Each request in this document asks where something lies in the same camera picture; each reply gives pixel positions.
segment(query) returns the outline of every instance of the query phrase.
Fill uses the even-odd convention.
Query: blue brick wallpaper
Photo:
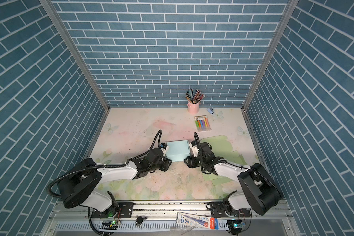
[[[248,110],[303,235],[354,235],[354,1],[300,0]]]
[[[241,106],[288,0],[53,1],[116,106]]]
[[[103,108],[38,0],[0,0],[0,236],[41,232],[44,189],[85,154]]]

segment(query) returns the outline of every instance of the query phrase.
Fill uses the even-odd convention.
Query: metal rail
[[[102,128],[104,127],[104,124],[105,124],[105,121],[106,121],[106,119],[107,119],[107,117],[108,117],[108,115],[109,115],[109,112],[110,112],[110,108],[109,108],[108,111],[105,111],[104,115],[102,116],[101,121],[100,121],[100,123],[99,123],[99,126],[97,127],[97,130],[96,130],[96,132],[94,133],[94,136],[93,136],[93,138],[92,138],[92,141],[90,142],[89,147],[88,147],[88,149],[86,150],[83,159],[90,157],[90,154],[92,153],[93,148],[94,148],[94,146],[96,145],[97,139],[99,138],[99,135],[100,135],[100,133],[101,133],[101,130],[102,130]]]
[[[273,38],[270,42],[270,45],[265,53],[264,60],[262,61],[257,74],[255,75],[254,81],[253,81],[253,83],[250,87],[250,90],[248,92],[248,95],[245,99],[244,106],[243,106],[244,110],[248,109],[248,107],[250,105],[250,101],[252,100],[254,93],[255,93],[258,85],[261,82],[261,79],[265,73],[265,70],[269,65],[271,57],[273,56],[273,53],[278,46],[279,40],[281,39],[282,34],[286,29],[287,23],[290,20],[290,17],[293,14],[298,1],[299,0],[290,0],[286,6],[286,9],[283,12],[282,18],[280,19],[277,29],[275,30]]]
[[[252,123],[250,122],[250,118],[249,118],[248,112],[245,111],[244,109],[241,109],[241,112],[243,114],[246,127],[248,128],[248,132],[249,132],[250,138],[252,139],[252,142],[253,142],[253,145],[254,145],[254,148],[255,148],[255,152],[257,153],[258,160],[260,161],[260,164],[270,174],[270,170],[269,170],[269,167],[268,167],[268,165],[266,163],[264,153],[262,152],[260,143],[258,142],[257,136],[255,135],[255,131],[253,130]]]
[[[50,20],[54,24],[55,28],[57,29],[59,35],[63,39],[64,43],[66,44],[68,50],[74,57],[77,65],[85,75],[85,79],[88,81],[90,86],[93,89],[93,92],[96,94],[97,98],[101,102],[102,106],[104,107],[105,111],[109,110],[109,104],[107,103],[106,99],[102,95],[99,87],[97,86],[96,82],[92,74],[90,73],[87,65],[85,64],[83,58],[81,57],[79,50],[77,49],[74,41],[72,40],[71,36],[69,35],[66,26],[63,24],[57,10],[55,9],[54,5],[52,4],[51,0],[40,0],[44,10],[46,11],[47,15],[50,17]]]
[[[177,213],[183,211],[196,215],[211,216],[206,208],[207,202],[220,200],[187,200],[187,201],[132,201],[134,207],[131,218],[120,219],[121,224],[115,232],[152,232],[183,230],[181,224],[176,224]],[[43,230],[44,236],[51,236],[56,231],[90,231],[88,223],[88,211],[86,207],[78,206],[72,209],[64,208],[62,203],[58,203],[51,213],[51,216]],[[147,216],[147,220],[141,227],[135,226],[136,216]],[[227,230],[227,220],[237,219],[236,217],[217,218],[220,229]],[[265,215],[261,216],[254,211],[252,220],[259,219],[280,219],[283,220],[285,228],[292,229],[293,216],[285,200],[279,201],[278,205],[271,208]],[[92,219],[96,228],[99,228],[103,221],[112,219]],[[287,231],[288,235],[294,236],[293,230]]]

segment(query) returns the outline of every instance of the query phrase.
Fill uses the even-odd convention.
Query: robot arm
[[[239,166],[227,162],[224,158],[214,155],[211,145],[200,143],[197,133],[194,133],[194,137],[195,141],[189,144],[193,156],[184,160],[187,166],[201,167],[205,174],[225,176],[241,185],[243,193],[234,191],[223,199],[222,207],[227,214],[234,215],[239,209],[252,208],[258,214],[264,215],[283,198],[280,187],[263,166],[258,163]]]
[[[104,168],[91,168],[87,171],[76,172],[58,182],[61,199],[66,208],[83,205],[92,207],[106,215],[115,215],[118,204],[111,192],[103,192],[96,188],[101,183],[119,179],[137,179],[146,176],[155,170],[167,171],[172,161],[165,158],[168,146],[161,143],[161,148],[150,149],[144,158],[132,158],[127,164],[111,167],[95,163],[91,158],[84,159],[69,173],[87,167],[104,166]]]

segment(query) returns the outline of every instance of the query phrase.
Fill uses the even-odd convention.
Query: black cable
[[[239,235],[239,234],[241,234],[241,233],[245,232],[246,230],[248,230],[248,229],[249,229],[249,227],[250,227],[250,224],[252,223],[252,209],[250,209],[250,208],[249,208],[249,210],[250,210],[250,221],[249,221],[249,225],[248,225],[248,227],[247,227],[246,229],[241,230],[241,232],[240,232],[240,233],[238,233],[237,235]]]
[[[90,207],[88,206],[88,220],[89,220],[89,225],[90,227],[92,228],[93,232],[98,234],[98,235],[101,235],[101,236],[109,236],[109,235],[112,235],[113,233],[110,233],[110,232],[100,232],[98,229],[96,229],[93,225],[93,222],[92,222],[92,218],[90,217]]]
[[[74,175],[76,173],[80,173],[83,171],[87,171],[87,170],[94,170],[94,169],[101,169],[101,168],[120,168],[120,167],[125,167],[127,166],[126,163],[123,164],[111,164],[111,165],[94,165],[94,166],[90,166],[90,167],[84,167],[80,170],[76,170],[76,171],[72,171],[72,172],[68,172],[62,176],[57,177],[56,179],[54,179],[47,187],[46,187],[46,192],[48,195],[52,196],[52,197],[57,197],[57,198],[61,198],[61,195],[54,193],[51,188],[52,186],[54,186],[56,183],[60,182],[62,179],[65,179],[67,177],[69,177],[70,175]]]
[[[200,145],[200,141],[199,141],[199,137],[198,137],[197,132],[194,132],[194,139],[195,139],[195,141],[197,142],[198,151],[202,151],[202,147],[201,147],[201,145]]]
[[[208,203],[206,204],[206,208],[207,208],[207,210],[209,210],[209,211],[210,211],[210,210],[213,210],[213,209],[216,209],[216,207],[215,207],[215,206],[214,206],[214,207],[210,207],[210,208],[209,208],[207,205],[208,205]]]
[[[265,181],[271,183],[271,185],[274,186],[275,189],[277,190],[277,192],[279,193],[279,196],[282,198],[282,195],[281,195],[280,192],[278,191],[278,188],[277,188],[272,182],[270,182],[267,178],[265,178],[262,174],[260,174],[260,173],[258,173],[258,172],[256,172],[256,171],[252,170],[251,168],[244,167],[244,166],[242,166],[242,165],[241,165],[241,166],[234,165],[234,166],[240,167],[240,168],[244,168],[244,169],[247,169],[247,170],[251,170],[251,171],[253,171],[254,173],[258,174],[259,176],[261,176],[262,178],[264,178]]]
[[[227,160],[219,160],[219,161],[217,161],[217,162],[215,162],[215,163],[209,165],[209,166],[206,167],[205,169],[203,169],[203,171],[206,171],[207,169],[209,169],[209,168],[211,168],[211,167],[213,167],[214,165],[219,164],[219,163],[227,163]]]
[[[159,135],[160,135],[160,136],[159,136],[159,140],[158,140],[158,142],[157,142],[157,146],[159,147],[159,149],[161,149],[160,139],[161,139],[161,134],[162,134],[162,133],[163,133],[162,130],[157,131],[157,133],[156,133],[156,135],[155,135],[155,138],[154,138],[154,140],[153,140],[153,142],[152,142],[151,147],[150,147],[149,150],[151,150],[151,149],[153,148],[153,146],[155,145],[157,136],[159,136]],[[144,153],[142,153],[142,154],[140,154],[140,155],[137,155],[136,157],[130,158],[129,160],[135,160],[135,159],[137,159],[137,158],[141,158],[142,156],[144,156],[144,155],[146,155],[147,153],[149,153],[149,150],[145,151]]]

